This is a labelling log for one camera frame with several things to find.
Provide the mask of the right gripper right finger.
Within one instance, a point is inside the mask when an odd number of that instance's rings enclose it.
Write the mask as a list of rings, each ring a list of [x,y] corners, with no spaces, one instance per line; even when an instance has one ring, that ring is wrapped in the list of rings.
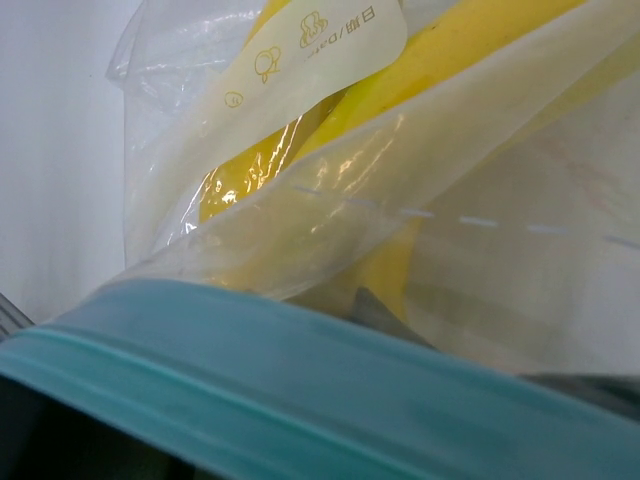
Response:
[[[351,323],[420,345],[436,348],[406,326],[369,289],[360,287],[349,314]],[[517,374],[530,383],[598,406],[631,420],[639,419],[639,377],[595,374]]]

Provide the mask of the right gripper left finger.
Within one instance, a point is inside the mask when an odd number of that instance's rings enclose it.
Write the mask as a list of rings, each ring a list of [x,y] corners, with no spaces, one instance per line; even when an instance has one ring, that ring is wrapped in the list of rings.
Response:
[[[1,379],[3,479],[192,479],[195,472],[175,456]]]

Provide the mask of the clear zip top bag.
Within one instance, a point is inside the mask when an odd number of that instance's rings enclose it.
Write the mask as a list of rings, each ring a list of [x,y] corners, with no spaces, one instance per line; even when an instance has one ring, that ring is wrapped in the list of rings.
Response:
[[[635,1],[145,1],[125,270],[1,328],[5,479],[635,479]]]

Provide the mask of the yellow fake banana bunch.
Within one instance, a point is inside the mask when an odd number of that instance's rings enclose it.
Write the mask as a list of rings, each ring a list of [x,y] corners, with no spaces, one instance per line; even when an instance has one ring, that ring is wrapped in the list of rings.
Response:
[[[461,1],[349,88],[287,168],[223,214],[198,258],[217,287],[332,309],[371,290],[405,314],[420,207],[639,67],[635,1]]]

